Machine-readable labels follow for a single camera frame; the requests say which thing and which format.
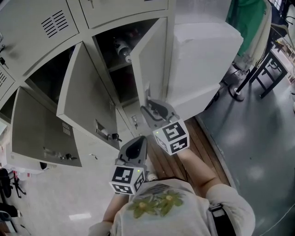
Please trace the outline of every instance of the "green cloth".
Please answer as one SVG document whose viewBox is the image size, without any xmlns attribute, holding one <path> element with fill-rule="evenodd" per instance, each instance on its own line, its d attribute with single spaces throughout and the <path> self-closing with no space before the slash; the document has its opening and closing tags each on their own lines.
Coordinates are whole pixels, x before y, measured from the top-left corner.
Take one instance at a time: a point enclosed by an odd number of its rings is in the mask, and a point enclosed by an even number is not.
<svg viewBox="0 0 295 236">
<path fill-rule="evenodd" d="M 236 28 L 244 41 L 238 52 L 239 56 L 249 48 L 261 24 L 266 4 L 263 0 L 232 0 L 226 22 Z"/>
</svg>

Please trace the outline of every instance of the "wooden pallet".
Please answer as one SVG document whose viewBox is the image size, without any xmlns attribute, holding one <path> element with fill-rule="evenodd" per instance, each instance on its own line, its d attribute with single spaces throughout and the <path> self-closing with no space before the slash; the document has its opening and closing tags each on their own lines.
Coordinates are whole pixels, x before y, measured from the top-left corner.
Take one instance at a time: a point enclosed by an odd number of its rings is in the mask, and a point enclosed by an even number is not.
<svg viewBox="0 0 295 236">
<path fill-rule="evenodd" d="M 230 185 L 211 144 L 196 119 L 193 117 L 186 120 L 185 125 L 189 131 L 190 149 L 219 176 L 222 183 Z M 148 136 L 147 140 L 147 153 L 158 177 L 178 177 L 188 181 L 197 194 L 197 189 L 193 185 L 189 174 L 185 171 L 179 157 L 176 154 L 169 156 L 159 147 L 153 136 Z"/>
</svg>

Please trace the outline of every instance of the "shirt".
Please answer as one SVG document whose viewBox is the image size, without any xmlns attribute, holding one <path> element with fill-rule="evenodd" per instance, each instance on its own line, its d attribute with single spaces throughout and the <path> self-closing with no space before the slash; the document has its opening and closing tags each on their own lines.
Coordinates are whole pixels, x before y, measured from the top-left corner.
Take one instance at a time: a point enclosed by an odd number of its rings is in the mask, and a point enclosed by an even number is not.
<svg viewBox="0 0 295 236">
<path fill-rule="evenodd" d="M 217 184 L 201 198 L 189 183 L 168 179 L 143 183 L 116 214 L 113 224 L 95 224 L 89 228 L 89 236 L 217 236 L 208 209 L 218 203 L 223 205 L 237 236 L 252 235 L 254 212 L 235 189 Z"/>
</svg>

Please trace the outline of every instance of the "shirt sleeve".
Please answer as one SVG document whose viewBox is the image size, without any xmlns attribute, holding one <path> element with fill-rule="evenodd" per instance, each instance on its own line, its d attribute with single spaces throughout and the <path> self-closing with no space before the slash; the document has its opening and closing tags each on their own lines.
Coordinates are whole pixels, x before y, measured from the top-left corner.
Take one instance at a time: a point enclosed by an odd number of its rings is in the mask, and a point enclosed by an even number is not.
<svg viewBox="0 0 295 236">
<path fill-rule="evenodd" d="M 237 236 L 252 235 L 255 228 L 254 212 L 234 188 L 225 184 L 214 185 L 207 191 L 206 198 L 211 205 L 220 203 L 224 206 Z"/>
<path fill-rule="evenodd" d="M 88 236 L 109 236 L 111 228 L 112 223 L 110 222 L 103 221 L 97 223 L 89 228 Z"/>
</svg>

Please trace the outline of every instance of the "locker vent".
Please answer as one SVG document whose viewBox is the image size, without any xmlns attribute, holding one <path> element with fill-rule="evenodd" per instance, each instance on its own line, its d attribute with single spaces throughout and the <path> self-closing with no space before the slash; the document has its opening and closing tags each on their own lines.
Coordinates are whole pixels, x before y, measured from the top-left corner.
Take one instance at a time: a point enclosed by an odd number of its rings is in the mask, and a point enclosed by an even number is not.
<svg viewBox="0 0 295 236">
<path fill-rule="evenodd" d="M 0 87 L 2 86 L 5 80 L 6 76 L 2 73 L 2 71 L 0 71 Z"/>
<path fill-rule="evenodd" d="M 71 136 L 70 127 L 66 123 L 63 122 L 64 133 L 68 136 Z"/>
<path fill-rule="evenodd" d="M 43 21 L 41 25 L 49 38 L 69 26 L 62 10 Z"/>
</svg>

